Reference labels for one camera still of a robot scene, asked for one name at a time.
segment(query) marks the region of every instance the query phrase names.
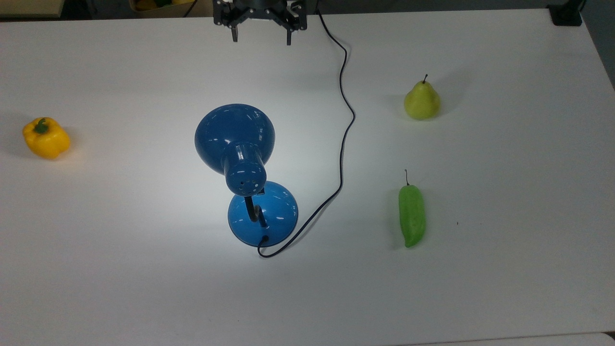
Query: black power cord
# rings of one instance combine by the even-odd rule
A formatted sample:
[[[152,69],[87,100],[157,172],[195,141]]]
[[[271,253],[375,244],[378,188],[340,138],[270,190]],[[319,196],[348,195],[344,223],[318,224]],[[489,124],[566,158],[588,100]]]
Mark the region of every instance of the black power cord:
[[[192,3],[192,5],[190,5],[190,8],[186,11],[186,14],[184,14],[184,16],[183,16],[182,18],[186,18],[186,17],[190,14],[190,11],[192,11],[192,8],[194,7],[194,5],[196,5],[196,2],[197,2],[197,1],[198,1],[198,0],[194,0],[194,2]]]
[[[344,75],[344,70],[346,69],[346,63],[348,61],[348,50],[346,50],[346,48],[341,43],[339,43],[339,41],[335,39],[333,35],[329,32],[329,29],[327,28],[327,25],[325,24],[325,20],[322,18],[322,14],[320,13],[320,10],[318,9],[318,1],[316,2],[316,10],[314,12],[320,18],[322,27],[327,32],[327,35],[329,36],[329,38],[333,40],[333,42],[335,42],[335,44],[337,44],[344,51],[344,62],[342,63],[342,67],[339,70],[339,91],[342,94],[342,98],[344,99],[344,102],[346,102],[346,106],[348,106],[348,109],[352,113],[352,121],[350,122],[350,124],[348,124],[346,131],[344,131],[344,137],[342,138],[342,145],[339,150],[339,187],[338,189],[335,190],[335,192],[331,196],[329,196],[329,198],[327,198],[318,208],[316,208],[316,211],[314,211],[314,213],[312,213],[312,215],[308,218],[308,220],[305,221],[305,223],[303,224],[303,226],[301,226],[301,228],[297,231],[297,233],[295,233],[295,235],[292,238],[290,238],[290,240],[287,241],[286,244],[284,244],[276,252],[269,254],[269,255],[265,255],[261,252],[263,244],[269,240],[268,236],[263,236],[263,239],[258,244],[258,247],[256,248],[256,250],[258,251],[258,254],[261,257],[264,257],[266,259],[270,257],[274,257],[280,252],[284,251],[284,249],[286,249],[289,245],[291,245],[291,243],[295,239],[297,239],[297,237],[299,237],[299,235],[303,232],[303,230],[305,230],[307,225],[309,225],[309,223],[314,219],[314,217],[318,215],[318,213],[322,210],[322,208],[324,208],[327,204],[329,204],[329,202],[331,202],[333,198],[335,198],[339,194],[339,192],[342,190],[342,187],[344,186],[344,148],[346,147],[346,137],[348,136],[348,132],[350,131],[352,124],[354,124],[354,121],[357,119],[357,113],[354,111],[354,109],[352,109],[352,106],[350,106],[350,103],[348,102],[348,99],[346,98],[346,94],[344,93],[344,87],[342,85],[342,77]]]

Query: yellow object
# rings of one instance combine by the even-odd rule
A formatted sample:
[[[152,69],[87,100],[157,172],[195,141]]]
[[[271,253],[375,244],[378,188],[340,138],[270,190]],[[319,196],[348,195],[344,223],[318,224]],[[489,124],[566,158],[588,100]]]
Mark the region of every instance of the yellow object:
[[[425,79],[416,83],[403,101],[406,113],[417,120],[429,119],[440,110],[440,96]]]
[[[71,145],[71,139],[52,118],[36,118],[23,127],[23,138],[33,153],[45,159],[55,159]]]
[[[139,0],[135,4],[135,8],[137,11],[148,11],[157,9],[158,5],[154,0]]]

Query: lamp shade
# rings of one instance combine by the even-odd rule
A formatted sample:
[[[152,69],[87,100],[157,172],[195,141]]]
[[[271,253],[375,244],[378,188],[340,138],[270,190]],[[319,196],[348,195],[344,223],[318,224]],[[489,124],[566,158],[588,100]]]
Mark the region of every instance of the lamp shade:
[[[235,195],[248,197],[264,188],[264,164],[275,139],[273,125],[261,110],[234,103],[214,109],[201,120],[194,146],[209,167],[224,174]]]

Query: table surface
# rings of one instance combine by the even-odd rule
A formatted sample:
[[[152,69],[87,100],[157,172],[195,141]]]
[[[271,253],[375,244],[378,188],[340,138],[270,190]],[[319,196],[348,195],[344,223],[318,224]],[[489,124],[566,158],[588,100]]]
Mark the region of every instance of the table surface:
[[[64,0],[0,0],[0,17],[59,18]]]
[[[261,259],[194,130],[227,103],[276,128],[300,223],[338,185],[351,115],[317,17],[285,45],[210,19],[0,23],[0,320],[7,345],[400,345],[615,330],[615,92],[587,28],[546,10],[328,15],[351,48],[345,186]],[[429,73],[431,121],[404,115]],[[35,157],[23,125],[73,144]],[[403,246],[397,193],[424,194]]]

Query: pepper stem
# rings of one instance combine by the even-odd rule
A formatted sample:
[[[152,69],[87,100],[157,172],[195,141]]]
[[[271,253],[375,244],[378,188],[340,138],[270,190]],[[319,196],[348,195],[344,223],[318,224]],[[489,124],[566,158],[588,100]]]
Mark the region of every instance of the pepper stem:
[[[43,124],[45,120],[45,118],[42,118],[41,120],[39,120],[38,124],[34,125],[34,131],[37,134],[44,134],[49,129],[49,126]]]

